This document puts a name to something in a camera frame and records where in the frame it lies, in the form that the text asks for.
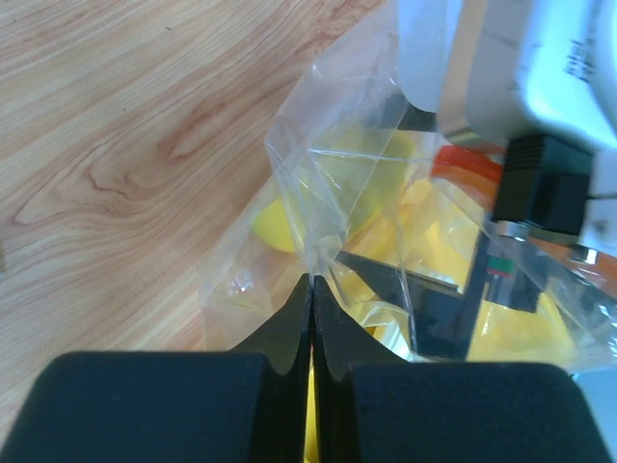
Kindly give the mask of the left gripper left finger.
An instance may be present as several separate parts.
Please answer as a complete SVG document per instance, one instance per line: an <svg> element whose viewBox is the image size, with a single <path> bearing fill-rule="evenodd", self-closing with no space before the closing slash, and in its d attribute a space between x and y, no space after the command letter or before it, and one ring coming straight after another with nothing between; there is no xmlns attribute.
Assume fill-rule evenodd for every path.
<svg viewBox="0 0 617 463"><path fill-rule="evenodd" d="M224 352L77 351L39 375L5 462L300 462L311 279Z"/></svg>

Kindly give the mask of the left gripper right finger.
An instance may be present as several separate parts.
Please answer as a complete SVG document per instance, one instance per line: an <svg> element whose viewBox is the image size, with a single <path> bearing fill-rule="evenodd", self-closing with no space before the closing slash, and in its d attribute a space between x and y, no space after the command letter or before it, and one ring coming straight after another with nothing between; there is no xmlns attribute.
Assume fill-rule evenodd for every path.
<svg viewBox="0 0 617 463"><path fill-rule="evenodd" d="M534 363L411 363L312 285L324 462L607 462L576 383Z"/></svg>

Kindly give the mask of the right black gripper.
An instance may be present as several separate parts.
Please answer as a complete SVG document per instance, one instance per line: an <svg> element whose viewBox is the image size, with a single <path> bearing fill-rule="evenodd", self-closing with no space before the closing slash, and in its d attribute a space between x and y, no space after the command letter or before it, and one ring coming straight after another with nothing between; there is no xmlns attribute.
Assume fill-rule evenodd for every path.
<svg viewBox="0 0 617 463"><path fill-rule="evenodd" d="M616 299L538 246L499 237L455 204L414 208L414 272L340 251L380 300L414 309L431 360L613 360Z"/></svg>

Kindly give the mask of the red-zip clear bag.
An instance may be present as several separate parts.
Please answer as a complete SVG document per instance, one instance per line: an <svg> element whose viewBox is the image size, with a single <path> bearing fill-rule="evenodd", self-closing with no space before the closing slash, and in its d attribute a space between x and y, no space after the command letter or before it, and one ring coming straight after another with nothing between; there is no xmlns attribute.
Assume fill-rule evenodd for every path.
<svg viewBox="0 0 617 463"><path fill-rule="evenodd" d="M308 275L325 279L340 307L382 344L405 360L419 361L409 334L409 311L377 302L335 258L346 251L414 272L414 208L427 202L450 202L477 224L492 226L497 236L538 246L616 299L616 245L596 248L556 237L543 239L493 220L490 208L503 157L451 144L434 118L408 101L399 83L396 2L378 8L317 57L279 109L264 145L310 148L319 142L330 144L352 129L410 131L416 154L407 182L377 218L339 250L286 253L266 245L252 231L256 215L280 193L272 174L202 268L207 349L229 349L246 339L283 305L300 277ZM616 357L569 360L564 368L615 363Z"/></svg>

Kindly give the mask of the fake yellow lemon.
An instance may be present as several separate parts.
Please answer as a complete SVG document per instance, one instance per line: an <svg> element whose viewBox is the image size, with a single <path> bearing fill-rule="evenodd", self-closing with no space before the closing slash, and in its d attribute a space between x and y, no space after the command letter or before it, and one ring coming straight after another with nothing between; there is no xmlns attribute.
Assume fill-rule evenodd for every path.
<svg viewBox="0 0 617 463"><path fill-rule="evenodd" d="M410 131L352 129L328 144L266 144L278 197L252 231L286 253L331 253L374 221L408 180L416 141Z"/></svg>

